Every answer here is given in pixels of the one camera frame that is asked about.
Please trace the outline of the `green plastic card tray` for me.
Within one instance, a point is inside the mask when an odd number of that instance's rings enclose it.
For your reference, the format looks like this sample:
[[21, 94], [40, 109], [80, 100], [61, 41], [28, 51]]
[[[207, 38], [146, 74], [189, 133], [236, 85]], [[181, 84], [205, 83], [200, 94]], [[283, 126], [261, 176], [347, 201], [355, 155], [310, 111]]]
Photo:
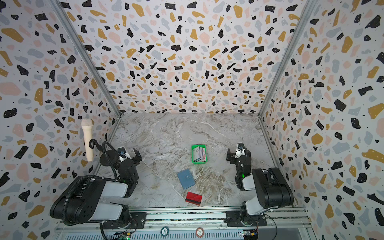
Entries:
[[208, 160], [205, 145], [192, 145], [191, 153], [191, 160], [194, 165], [205, 164]]

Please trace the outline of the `blue card holder wallet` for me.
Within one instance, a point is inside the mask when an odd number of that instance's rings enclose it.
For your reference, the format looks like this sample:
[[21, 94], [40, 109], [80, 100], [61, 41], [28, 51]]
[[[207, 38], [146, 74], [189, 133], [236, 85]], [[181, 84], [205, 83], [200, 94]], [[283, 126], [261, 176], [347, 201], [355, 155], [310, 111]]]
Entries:
[[179, 181], [184, 190], [193, 187], [196, 182], [190, 169], [186, 169], [177, 173]]

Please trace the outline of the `red card black stripe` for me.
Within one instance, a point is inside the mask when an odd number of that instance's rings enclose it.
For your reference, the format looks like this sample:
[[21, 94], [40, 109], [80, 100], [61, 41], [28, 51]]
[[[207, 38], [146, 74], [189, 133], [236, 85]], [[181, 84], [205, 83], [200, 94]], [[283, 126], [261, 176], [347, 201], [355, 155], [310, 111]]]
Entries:
[[191, 203], [191, 204], [200, 206], [200, 205], [201, 205], [201, 202], [202, 202], [202, 198], [203, 198], [202, 195], [195, 194], [195, 193], [191, 193], [191, 192], [187, 192], [185, 201], [186, 201], [187, 203]]

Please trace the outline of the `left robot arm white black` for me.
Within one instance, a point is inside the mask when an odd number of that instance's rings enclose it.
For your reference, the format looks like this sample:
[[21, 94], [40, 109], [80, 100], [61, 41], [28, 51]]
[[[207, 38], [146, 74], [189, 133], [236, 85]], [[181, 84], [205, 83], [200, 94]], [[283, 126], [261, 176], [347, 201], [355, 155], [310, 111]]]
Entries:
[[96, 175], [77, 176], [58, 197], [50, 209], [50, 216], [61, 220], [66, 226], [85, 223], [100, 223], [105, 226], [124, 228], [137, 226], [127, 205], [103, 203], [102, 198], [129, 198], [137, 184], [137, 166], [142, 161], [140, 152], [134, 149], [130, 156], [124, 147], [115, 149], [107, 141], [98, 144], [89, 141], [87, 155], [98, 149], [102, 155], [101, 165], [111, 167], [113, 178]]

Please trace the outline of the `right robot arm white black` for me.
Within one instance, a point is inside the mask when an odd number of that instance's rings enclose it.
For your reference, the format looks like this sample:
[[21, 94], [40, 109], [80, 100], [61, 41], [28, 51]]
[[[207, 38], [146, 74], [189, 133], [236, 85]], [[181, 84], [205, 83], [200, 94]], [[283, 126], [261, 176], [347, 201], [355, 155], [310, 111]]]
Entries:
[[237, 211], [227, 211], [228, 227], [265, 227], [265, 213], [291, 206], [294, 195], [279, 168], [253, 169], [252, 153], [243, 143], [236, 151], [227, 151], [227, 161], [236, 166], [235, 183], [241, 191], [255, 191], [256, 196], [244, 201]]

